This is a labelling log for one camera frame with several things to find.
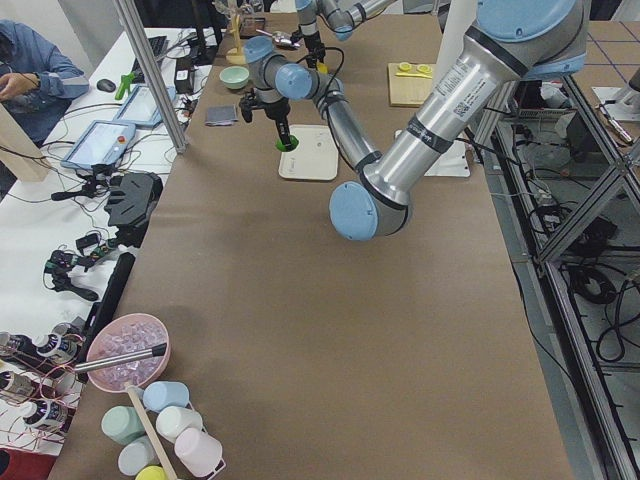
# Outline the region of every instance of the cutting board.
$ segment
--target cutting board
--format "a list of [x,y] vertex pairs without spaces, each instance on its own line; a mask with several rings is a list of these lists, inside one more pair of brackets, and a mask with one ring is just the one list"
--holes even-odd
[[[392,107],[419,107],[431,92],[430,78],[396,77],[398,63],[387,64],[389,104]],[[435,72],[435,65],[429,65]]]

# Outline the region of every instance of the blue denim shirt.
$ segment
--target blue denim shirt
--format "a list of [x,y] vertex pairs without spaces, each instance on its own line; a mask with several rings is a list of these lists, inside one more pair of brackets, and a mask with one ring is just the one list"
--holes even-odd
[[78,69],[58,47],[22,23],[0,20],[0,34],[12,44],[11,58],[0,63],[5,73],[36,73],[40,88],[3,102],[32,141],[47,138],[71,100],[89,90],[84,72]]

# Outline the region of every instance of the yellow cup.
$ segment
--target yellow cup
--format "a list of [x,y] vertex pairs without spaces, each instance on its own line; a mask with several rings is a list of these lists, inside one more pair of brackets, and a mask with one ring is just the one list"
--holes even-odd
[[168,478],[162,467],[154,465],[140,470],[136,475],[136,480],[168,480]]

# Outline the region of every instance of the pink bowl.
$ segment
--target pink bowl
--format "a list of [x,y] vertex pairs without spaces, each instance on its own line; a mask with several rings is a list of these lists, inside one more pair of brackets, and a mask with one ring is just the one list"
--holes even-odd
[[116,318],[96,335],[87,352],[88,362],[142,350],[160,343],[167,344],[167,351],[162,357],[94,370],[88,372],[89,380],[100,390],[120,393],[125,391],[125,384],[128,383],[146,387],[167,367],[171,356],[171,344],[169,332],[160,320],[146,313],[131,313]]

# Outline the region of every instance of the white table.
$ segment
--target white table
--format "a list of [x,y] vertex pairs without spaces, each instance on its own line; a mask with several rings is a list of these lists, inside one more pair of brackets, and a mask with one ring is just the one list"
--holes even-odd
[[[184,38],[187,33],[187,30],[179,29],[147,29],[149,37],[166,35],[169,47],[179,38]],[[187,53],[182,50],[184,49],[172,50],[163,61],[162,75],[166,85],[173,84],[175,61],[170,57]],[[133,61],[133,51],[123,33],[91,76],[90,91],[76,99],[69,108],[69,112],[91,105],[116,102],[115,92],[99,91],[96,83],[102,78],[109,78],[117,85],[120,75],[131,70]],[[197,92],[206,81],[210,69],[211,67],[197,69],[196,94],[191,98],[197,97]],[[176,106],[182,105],[179,97],[181,96],[176,99]],[[93,120],[112,120],[117,108],[117,106],[85,108],[70,113],[58,123],[46,143],[58,140],[76,141]],[[149,133],[154,135],[141,140],[135,146],[139,154],[133,155],[135,162],[130,165],[130,169],[155,172],[164,180],[171,171],[176,152],[163,125],[153,131],[138,129],[132,144]],[[70,148],[71,145],[56,143],[49,147],[45,146],[42,151],[46,155],[63,157]],[[129,155],[126,155],[123,164],[126,164],[128,158]],[[108,215],[103,210],[107,196],[95,199],[78,197],[78,203],[87,211],[91,211],[91,216],[83,212],[82,208],[72,200],[27,203],[49,199],[53,192],[80,188],[80,179],[76,177],[73,170],[60,167],[59,161],[55,158],[50,158],[50,161],[60,174],[51,171],[41,183],[17,181],[9,192],[10,195],[0,202],[0,259],[2,259],[0,303],[3,306],[0,331],[21,333],[31,338],[48,333],[56,324],[72,321],[77,316],[85,319],[92,305],[91,302],[83,300],[74,293],[57,293],[44,287],[43,269],[51,252],[63,245],[75,251],[75,240],[96,228],[104,235],[107,231],[112,235],[115,233],[115,228],[107,227]],[[87,273],[81,267],[76,267],[69,275],[75,285],[94,290],[102,298],[116,260],[117,253],[114,252]],[[50,277],[46,278],[45,282],[50,286]],[[22,430],[22,422],[15,421],[15,409],[6,406],[5,410],[5,406],[6,404],[0,401],[0,414],[5,412],[0,416],[0,444],[8,444],[8,440],[15,439],[14,435],[9,437],[2,431],[10,428],[12,432]],[[47,453],[57,453],[59,448],[59,444],[50,442],[41,442],[39,446],[40,451]]]

